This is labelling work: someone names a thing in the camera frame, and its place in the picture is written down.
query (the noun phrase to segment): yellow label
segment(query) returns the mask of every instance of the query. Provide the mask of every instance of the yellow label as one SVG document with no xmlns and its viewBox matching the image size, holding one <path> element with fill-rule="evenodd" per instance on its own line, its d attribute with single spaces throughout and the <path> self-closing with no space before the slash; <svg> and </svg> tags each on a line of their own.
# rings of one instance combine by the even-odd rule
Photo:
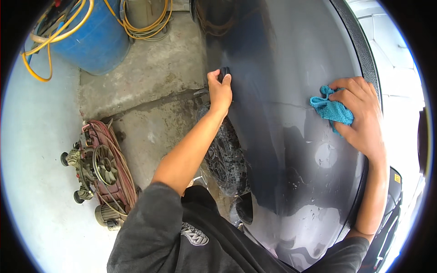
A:
<svg viewBox="0 0 437 273">
<path fill-rule="evenodd" d="M 395 173 L 395 181 L 401 183 L 401 177 L 397 173 Z"/>
</svg>

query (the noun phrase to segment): car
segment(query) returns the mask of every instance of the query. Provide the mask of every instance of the car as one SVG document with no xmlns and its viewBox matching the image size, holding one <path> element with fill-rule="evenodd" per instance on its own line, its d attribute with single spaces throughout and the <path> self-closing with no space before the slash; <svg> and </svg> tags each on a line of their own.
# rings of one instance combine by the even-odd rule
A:
<svg viewBox="0 0 437 273">
<path fill-rule="evenodd" d="M 382 104 L 366 36 L 343 0 L 191 0 L 190 8 L 206 70 L 232 74 L 233 102 L 207 165 L 222 192 L 238 197 L 248 237 L 305 270 L 354 225 L 368 172 L 367 158 L 333 133 L 309 99 L 337 78 L 362 76 Z M 390 179 L 363 272 L 378 269 L 398 225 L 402 178 L 391 168 Z"/>
</svg>

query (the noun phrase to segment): person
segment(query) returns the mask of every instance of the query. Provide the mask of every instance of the person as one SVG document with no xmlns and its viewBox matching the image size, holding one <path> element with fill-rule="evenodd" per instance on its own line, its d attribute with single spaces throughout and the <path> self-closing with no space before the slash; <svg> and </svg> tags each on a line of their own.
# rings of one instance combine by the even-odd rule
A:
<svg viewBox="0 0 437 273">
<path fill-rule="evenodd" d="M 165 156 L 120 229 L 108 272 L 298 272 L 222 218 L 202 186 L 187 188 L 232 101 L 231 75 L 208 73 L 211 107 Z M 329 96 L 354 114 L 338 132 L 369 160 L 355 226 L 304 272 L 356 272 L 381 223 L 388 193 L 382 113 L 375 88 L 362 77 L 338 79 Z"/>
</svg>

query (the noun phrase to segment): compressor fan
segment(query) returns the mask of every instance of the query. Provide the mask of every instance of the compressor fan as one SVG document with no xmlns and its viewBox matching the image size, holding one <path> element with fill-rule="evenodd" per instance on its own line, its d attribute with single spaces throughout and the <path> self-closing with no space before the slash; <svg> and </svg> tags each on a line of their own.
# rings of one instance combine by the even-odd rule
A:
<svg viewBox="0 0 437 273">
<path fill-rule="evenodd" d="M 115 158 L 105 145 L 97 146 L 93 151 L 93 167 L 97 178 L 108 186 L 114 185 L 118 178 Z"/>
</svg>

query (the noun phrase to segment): hand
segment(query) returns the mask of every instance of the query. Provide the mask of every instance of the hand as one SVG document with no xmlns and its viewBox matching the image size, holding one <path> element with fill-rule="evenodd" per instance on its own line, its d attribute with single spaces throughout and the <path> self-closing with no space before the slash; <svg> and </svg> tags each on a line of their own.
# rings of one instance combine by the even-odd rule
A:
<svg viewBox="0 0 437 273">
<path fill-rule="evenodd" d="M 371 163 L 386 164 L 387 152 L 382 138 L 382 112 L 375 88 L 362 77 L 338 79 L 331 89 L 345 88 L 329 96 L 344 104 L 354 115 L 351 126 L 334 122 L 337 131 Z"/>
<path fill-rule="evenodd" d="M 232 102 L 231 74 L 226 74 L 223 77 L 222 83 L 217 80 L 219 74 L 220 70 L 218 69 L 207 75 L 209 97 L 211 100 L 211 107 L 209 110 L 223 114 L 223 117 L 225 117 L 228 114 L 228 109 Z"/>
</svg>

